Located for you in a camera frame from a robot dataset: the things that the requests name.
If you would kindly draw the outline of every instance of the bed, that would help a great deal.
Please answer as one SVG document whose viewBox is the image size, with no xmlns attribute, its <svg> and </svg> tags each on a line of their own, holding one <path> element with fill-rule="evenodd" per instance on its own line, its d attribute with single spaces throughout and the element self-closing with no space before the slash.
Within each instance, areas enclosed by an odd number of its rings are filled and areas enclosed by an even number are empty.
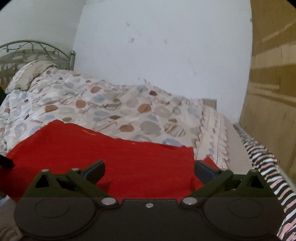
<svg viewBox="0 0 296 241">
<path fill-rule="evenodd" d="M 7 94 L 0 107 L 0 154 L 58 119 L 114 138 L 192 147 L 196 160 L 210 157 L 236 174 L 252 169 L 230 121 L 206 101 L 148 82 L 113 85 L 73 71 L 74 62 L 74 51 L 67 55 L 39 41 L 0 46 L 0 86 Z M 3 226 L 20 235 L 14 224 L 0 221 Z"/>
</svg>

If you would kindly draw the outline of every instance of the white wall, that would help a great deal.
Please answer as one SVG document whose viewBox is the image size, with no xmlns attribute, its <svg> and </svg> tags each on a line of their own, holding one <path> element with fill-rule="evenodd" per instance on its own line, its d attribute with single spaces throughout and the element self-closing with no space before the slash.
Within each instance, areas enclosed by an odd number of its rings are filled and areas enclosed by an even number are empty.
<svg viewBox="0 0 296 241">
<path fill-rule="evenodd" d="M 33 39 L 72 50 L 86 0 L 12 0 L 0 11 L 0 45 Z"/>
<path fill-rule="evenodd" d="M 114 84 L 217 98 L 237 122 L 251 51 L 250 0 L 87 0 L 75 69 Z"/>
</svg>

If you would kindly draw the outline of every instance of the red cloth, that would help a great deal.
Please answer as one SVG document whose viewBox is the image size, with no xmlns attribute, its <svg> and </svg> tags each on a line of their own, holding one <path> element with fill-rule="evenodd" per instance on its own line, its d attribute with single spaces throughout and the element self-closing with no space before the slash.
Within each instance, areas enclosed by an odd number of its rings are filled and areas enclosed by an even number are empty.
<svg viewBox="0 0 296 241">
<path fill-rule="evenodd" d="M 0 190 L 19 200 L 42 169 L 63 174 L 98 160 L 106 165 L 97 186 L 122 198 L 182 198 L 203 184 L 194 175 L 193 149 L 114 139 L 55 120 L 8 154 L 15 167 L 0 172 Z M 208 164 L 217 168 L 208 158 Z"/>
</svg>

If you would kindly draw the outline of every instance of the metal headboard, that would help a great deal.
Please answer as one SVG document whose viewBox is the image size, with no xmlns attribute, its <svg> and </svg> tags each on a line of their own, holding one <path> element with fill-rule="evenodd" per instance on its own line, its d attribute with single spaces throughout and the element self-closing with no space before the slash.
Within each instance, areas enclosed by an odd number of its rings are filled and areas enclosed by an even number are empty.
<svg viewBox="0 0 296 241">
<path fill-rule="evenodd" d="M 75 51 L 70 55 L 48 43 L 18 40 L 0 46 L 0 87 L 6 89 L 15 73 L 34 60 L 53 62 L 59 69 L 73 70 Z"/>
</svg>

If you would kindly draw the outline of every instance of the black and white striped cloth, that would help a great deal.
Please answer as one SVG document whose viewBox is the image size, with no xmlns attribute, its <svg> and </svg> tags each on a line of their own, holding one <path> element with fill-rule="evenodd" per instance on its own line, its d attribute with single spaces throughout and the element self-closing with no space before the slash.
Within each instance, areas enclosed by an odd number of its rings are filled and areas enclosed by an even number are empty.
<svg viewBox="0 0 296 241">
<path fill-rule="evenodd" d="M 273 154 L 239 126 L 234 125 L 234 128 L 247 149 L 253 168 L 261 173 L 284 209 L 285 219 L 277 234 L 278 237 L 283 241 L 296 240 L 296 194 L 279 173 L 277 160 Z"/>
</svg>

